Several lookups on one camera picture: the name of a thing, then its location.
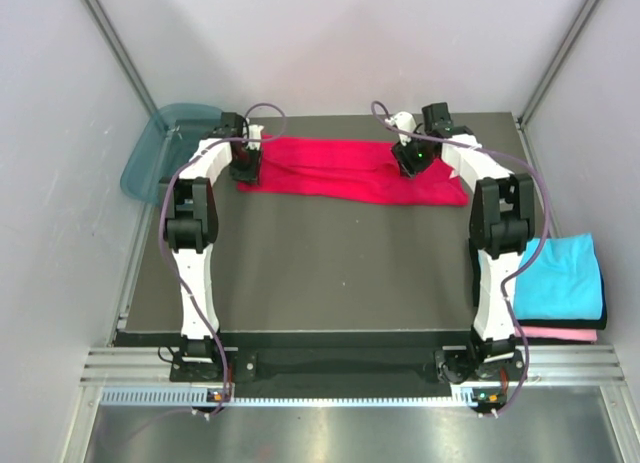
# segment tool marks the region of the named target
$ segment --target gray table surface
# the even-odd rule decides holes
[[[484,146],[524,157],[509,113],[454,115]],[[255,119],[275,133],[278,119]],[[370,116],[290,118],[287,134],[393,141]],[[214,304],[223,331],[457,330],[471,325],[470,205],[379,206],[214,187]],[[538,208],[538,227],[540,226]],[[126,330],[179,331],[178,283],[160,258],[157,213]]]
[[[166,411],[101,407],[85,461],[623,461],[598,388],[525,388],[498,420],[467,408],[230,408],[206,423],[186,410],[132,437]]]

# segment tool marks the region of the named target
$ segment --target red fabric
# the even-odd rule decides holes
[[[319,195],[379,205],[464,206],[451,167],[436,159],[415,178],[400,176],[391,143],[283,136],[262,145],[260,185],[242,191]]]

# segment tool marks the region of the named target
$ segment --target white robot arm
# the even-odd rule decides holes
[[[222,171],[231,167],[231,175],[240,181],[257,181],[261,159],[259,142],[222,142],[230,136],[248,136],[259,140],[263,127],[249,125],[235,114],[222,115],[221,124],[211,137],[202,139],[198,150],[176,182],[168,205],[164,239],[168,242],[180,277],[191,289],[195,302],[215,331],[219,330],[211,287],[211,255],[218,233],[218,217],[212,187]],[[160,183],[161,196],[166,179]],[[181,288],[182,329],[185,341],[180,358],[185,361],[211,363],[211,332],[194,308],[191,296]]]
[[[435,156],[453,168],[475,192],[469,225],[471,243],[478,249],[481,268],[478,312],[468,344],[468,368],[499,365],[515,355],[515,330],[501,291],[502,281],[520,266],[526,242],[533,237],[533,182],[528,175],[513,175],[490,156],[466,127],[455,127],[446,103],[423,108],[425,133],[465,147],[441,145],[400,135],[392,148],[400,171],[413,177],[429,167]],[[386,122],[405,132],[416,123],[408,112]],[[506,285],[513,302],[515,280]]]

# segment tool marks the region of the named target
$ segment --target white wall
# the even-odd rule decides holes
[[[102,0],[159,105],[519,113],[582,0]]]
[[[640,404],[640,0],[604,0],[530,126],[564,235],[592,232]]]
[[[146,115],[80,0],[2,0],[0,46],[0,461],[49,462],[111,323]]]

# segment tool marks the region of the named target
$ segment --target folded towel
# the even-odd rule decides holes
[[[538,242],[527,244],[522,263]],[[602,283],[592,236],[548,239],[538,259],[516,279],[514,310],[519,320],[600,319]]]
[[[553,338],[556,340],[590,342],[598,340],[598,332],[596,330],[573,330],[570,328],[544,328],[537,326],[523,326],[522,330],[527,338]]]
[[[329,196],[379,205],[468,202],[458,177],[440,159],[409,179],[400,176],[391,143],[281,137],[265,143],[260,185],[241,191]]]
[[[602,284],[602,315],[597,320],[529,320],[519,319],[523,326],[541,326],[545,328],[567,328],[572,330],[604,330],[607,327],[607,300],[606,290]]]

